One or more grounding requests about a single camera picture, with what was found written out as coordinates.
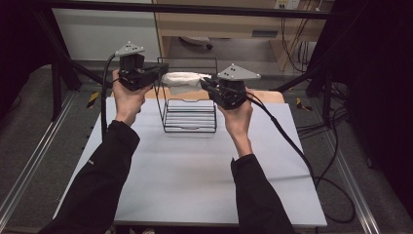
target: wrist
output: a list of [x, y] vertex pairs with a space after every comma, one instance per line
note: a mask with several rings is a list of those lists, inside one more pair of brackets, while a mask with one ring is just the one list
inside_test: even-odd
[[251, 141], [248, 136], [232, 136], [232, 139], [240, 158], [253, 153]]
[[123, 115], [123, 114], [117, 114], [115, 120], [120, 121], [128, 125], [129, 127], [134, 123], [134, 120], [136, 119], [136, 115]]

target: black backdrop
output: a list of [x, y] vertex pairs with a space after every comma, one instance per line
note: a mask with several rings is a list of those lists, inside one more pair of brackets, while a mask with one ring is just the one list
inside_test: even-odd
[[[335, 1], [336, 11], [355, 17], [326, 24], [312, 63], [333, 50], [332, 79], [349, 87], [349, 111], [366, 154], [413, 217], [413, 1], [370, 0], [364, 8], [360, 2]], [[320, 92], [324, 79], [314, 78], [308, 92]]]
[[[30, 73], [56, 62], [51, 45], [27, 8], [28, 2], [14, 0], [0, 3], [0, 119], [12, 106]], [[45, 11], [45, 16], [64, 46], [52, 11]]]

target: white towel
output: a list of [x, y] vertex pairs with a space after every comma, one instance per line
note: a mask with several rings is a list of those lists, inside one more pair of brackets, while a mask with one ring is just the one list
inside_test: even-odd
[[200, 79], [210, 78], [210, 75], [195, 72], [169, 72], [162, 77], [162, 82], [167, 84], [172, 95], [199, 91]]

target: hand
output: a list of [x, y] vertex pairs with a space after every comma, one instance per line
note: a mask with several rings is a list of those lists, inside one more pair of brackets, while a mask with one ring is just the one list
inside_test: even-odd
[[145, 94], [152, 88], [152, 85], [137, 91], [130, 91], [124, 87], [119, 79], [119, 70], [112, 72], [113, 76], [113, 93], [116, 102], [116, 118], [117, 121], [122, 121], [128, 126], [131, 126], [137, 113], [140, 112], [141, 105], [145, 102]]
[[248, 138], [249, 123], [252, 116], [251, 101], [246, 100], [239, 108], [226, 110], [218, 105], [218, 109], [224, 114], [225, 127], [230, 134], [238, 151], [243, 157], [252, 153], [251, 142]]

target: aluminum rail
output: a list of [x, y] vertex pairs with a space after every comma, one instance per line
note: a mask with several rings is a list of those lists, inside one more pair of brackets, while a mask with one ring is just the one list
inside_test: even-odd
[[37, 168], [39, 167], [43, 157], [45, 156], [49, 146], [51, 145], [58, 129], [60, 128], [64, 118], [66, 117], [68, 111], [70, 110], [73, 99], [76, 97], [77, 92], [70, 92], [66, 97], [60, 115], [57, 116], [57, 119], [52, 122], [49, 128], [46, 130], [24, 169], [19, 175], [19, 178], [16, 180], [13, 188], [10, 190], [3, 204], [0, 206], [0, 233], [3, 232], [6, 227], [9, 218], [12, 216], [13, 211], [19, 203], [21, 196], [23, 195], [25, 189], [27, 188], [30, 180], [33, 178], [36, 173]]
[[[322, 104], [319, 103], [319, 100], [316, 100], [314, 98], [311, 99], [311, 103], [314, 110], [316, 111], [319, 120], [322, 121]], [[324, 133], [324, 135], [326, 136], [327, 143], [331, 152], [333, 152], [336, 140], [334, 134], [331, 131], [327, 131]], [[341, 175], [341, 178], [343, 179], [343, 182], [347, 188], [347, 191], [349, 192], [349, 195], [353, 198], [353, 201], [355, 202], [358, 219], [360, 221], [361, 226], [364, 229], [364, 233], [380, 234], [380, 228], [377, 225], [373, 213], [370, 211], [370, 208], [368, 207], [368, 204], [361, 192], [361, 189], [358, 186], [356, 178], [353, 175], [352, 170], [350, 169], [346, 161], [345, 155], [342, 153], [340, 148], [338, 148], [337, 150], [338, 152], [335, 165], [337, 166], [337, 169]]]
[[350, 13], [313, 12], [278, 9], [237, 8], [218, 6], [147, 4], [122, 2], [95, 2], [70, 0], [37, 0], [33, 4], [40, 8], [60, 8], [77, 10], [119, 11], [119, 12], [152, 12], [180, 13], [224, 16], [247, 16], [266, 18], [341, 20], [351, 16]]

